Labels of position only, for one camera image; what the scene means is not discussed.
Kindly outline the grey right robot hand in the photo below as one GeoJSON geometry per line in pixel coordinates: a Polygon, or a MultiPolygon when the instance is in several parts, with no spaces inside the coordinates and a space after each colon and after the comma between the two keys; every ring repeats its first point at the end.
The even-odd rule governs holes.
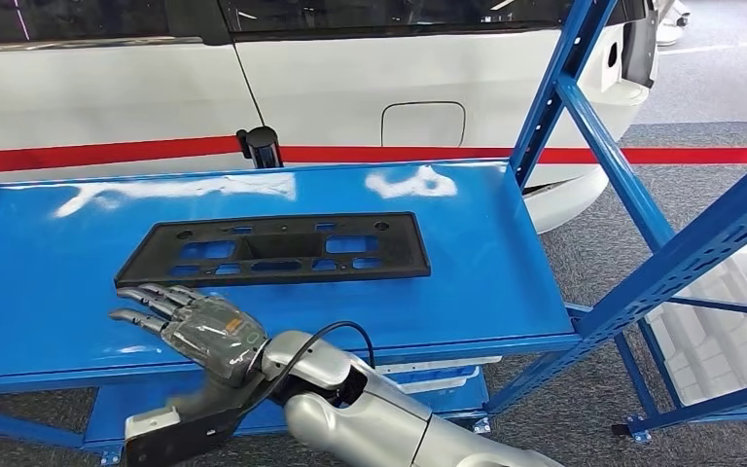
{"type": "Polygon", "coordinates": [[[118,308],[109,313],[111,319],[159,336],[231,387],[246,384],[251,367],[268,342],[268,334],[257,319],[219,296],[155,283],[120,288],[117,296],[150,311],[118,308]]]}

